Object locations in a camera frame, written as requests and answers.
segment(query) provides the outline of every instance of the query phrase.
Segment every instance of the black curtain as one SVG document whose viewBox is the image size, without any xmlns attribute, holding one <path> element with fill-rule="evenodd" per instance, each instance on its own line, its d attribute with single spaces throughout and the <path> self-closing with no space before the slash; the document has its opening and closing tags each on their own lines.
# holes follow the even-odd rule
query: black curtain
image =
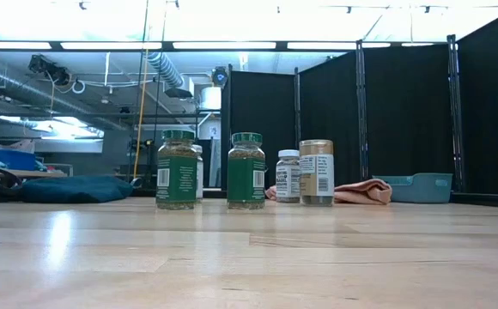
<svg viewBox="0 0 498 309">
<path fill-rule="evenodd" d="M 335 185 L 360 180 L 355 53 L 301 72 L 301 140 L 333 141 Z"/>
<path fill-rule="evenodd" d="M 454 173 L 447 45 L 364 52 L 370 176 Z"/>
<path fill-rule="evenodd" d="M 266 187 L 276 183 L 277 152 L 295 146 L 295 79 L 289 75 L 232 72 L 232 134 L 262 134 Z"/>
<path fill-rule="evenodd" d="M 459 41 L 466 191 L 498 194 L 498 19 Z"/>
</svg>

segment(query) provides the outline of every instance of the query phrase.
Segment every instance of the blue plastic bin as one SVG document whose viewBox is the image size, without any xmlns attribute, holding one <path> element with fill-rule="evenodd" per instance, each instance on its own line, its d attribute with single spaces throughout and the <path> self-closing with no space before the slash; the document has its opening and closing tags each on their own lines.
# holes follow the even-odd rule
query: blue plastic bin
<svg viewBox="0 0 498 309">
<path fill-rule="evenodd" d="M 449 203 L 450 173 L 416 173 L 413 176 L 373 176 L 392 187 L 392 201 L 403 203 Z"/>
<path fill-rule="evenodd" d="M 9 169 L 33 171 L 35 169 L 35 154 L 16 150 L 0 149 L 0 161 Z"/>
</svg>

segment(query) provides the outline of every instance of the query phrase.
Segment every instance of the spice jar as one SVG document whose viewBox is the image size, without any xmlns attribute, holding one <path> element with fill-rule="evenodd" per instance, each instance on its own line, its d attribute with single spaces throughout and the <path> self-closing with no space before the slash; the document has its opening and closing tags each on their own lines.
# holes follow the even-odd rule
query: spice jar
<svg viewBox="0 0 498 309">
<path fill-rule="evenodd" d="M 299 191 L 299 150 L 280 150 L 276 164 L 276 201 L 279 203 L 298 203 Z"/>
<path fill-rule="evenodd" d="M 201 154 L 203 153 L 203 148 L 199 145 L 194 145 L 194 149 L 197 153 L 197 188 L 196 188 L 196 199 L 198 202 L 203 200 L 203 158 Z"/>
<path fill-rule="evenodd" d="M 243 132 L 232 135 L 228 152 L 228 207 L 230 209 L 262 209 L 264 207 L 263 136 Z"/>
<path fill-rule="evenodd" d="M 301 201 L 306 205 L 331 206 L 334 194 L 333 142 L 302 141 Z"/>
<path fill-rule="evenodd" d="M 165 142 L 157 151 L 155 203 L 159 209 L 193 209 L 197 186 L 194 133 L 164 130 L 162 137 Z"/>
</svg>

